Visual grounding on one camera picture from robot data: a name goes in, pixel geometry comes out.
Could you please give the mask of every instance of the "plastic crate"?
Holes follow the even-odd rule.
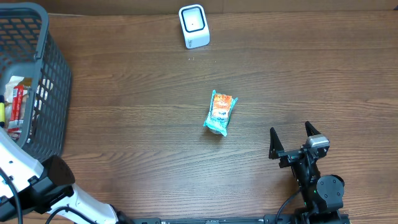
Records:
[[[12,76],[32,78],[17,144],[40,162],[61,156],[72,74],[34,3],[0,4],[0,95]]]

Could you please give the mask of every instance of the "cable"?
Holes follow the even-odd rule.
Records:
[[[276,213],[275,224],[278,224],[279,215],[282,213],[282,211],[284,210],[285,206],[286,206],[291,200],[293,200],[293,198],[296,197],[299,193],[300,193],[300,190],[296,191],[296,193],[294,193],[292,196],[290,196],[290,197],[283,203],[283,205],[279,208],[278,213]]]
[[[67,206],[57,208],[57,209],[49,216],[49,218],[47,219],[47,221],[45,222],[45,224],[49,224],[49,223],[51,222],[51,220],[54,218],[54,216],[55,216],[58,212],[61,212],[61,211],[72,212],[72,213],[74,213],[75,215],[77,215],[77,216],[79,216],[80,218],[82,218],[84,221],[88,222],[89,224],[96,224],[95,222],[93,222],[93,221],[89,220],[87,217],[85,217],[82,213],[76,211],[76,210],[73,209],[73,208],[67,207]]]
[[[15,205],[17,207],[17,214],[18,214],[18,224],[23,224],[23,219],[22,219],[22,207],[21,207],[21,201],[19,200],[18,197],[18,191],[15,188],[14,184],[8,177],[8,175],[0,168],[0,175],[6,182],[6,184],[10,187],[12,194],[14,195],[14,200],[15,200]]]

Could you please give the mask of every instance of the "teal wrapper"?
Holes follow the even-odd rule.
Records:
[[[213,101],[214,101],[214,96],[216,94],[217,94],[216,90],[213,90],[213,94],[211,96],[211,101],[210,101],[210,110],[209,113],[207,114],[207,118],[205,120],[205,123],[203,124],[203,127],[208,127],[215,134],[222,134],[223,136],[226,136],[227,135],[226,128],[231,119],[231,112],[238,99],[237,98],[232,99],[231,107],[229,109],[228,119],[213,118],[211,114],[213,112]]]

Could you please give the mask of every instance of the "blue and orange package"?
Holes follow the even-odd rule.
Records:
[[[208,127],[215,134],[226,136],[226,127],[231,119],[231,112],[237,102],[237,98],[217,93],[213,90],[210,110],[203,127]]]

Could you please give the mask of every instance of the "wood grain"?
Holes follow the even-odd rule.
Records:
[[[48,12],[87,16],[176,14],[201,4],[206,13],[393,10],[396,0],[2,0],[35,2]]]
[[[296,149],[310,120],[331,139],[318,166],[344,178],[352,223],[397,223],[397,20],[215,14],[210,45],[186,50],[176,15],[52,17],[73,70],[63,158],[83,189],[134,218],[262,216],[297,189],[267,158],[269,128]],[[202,127],[213,89],[239,97],[226,138]]]

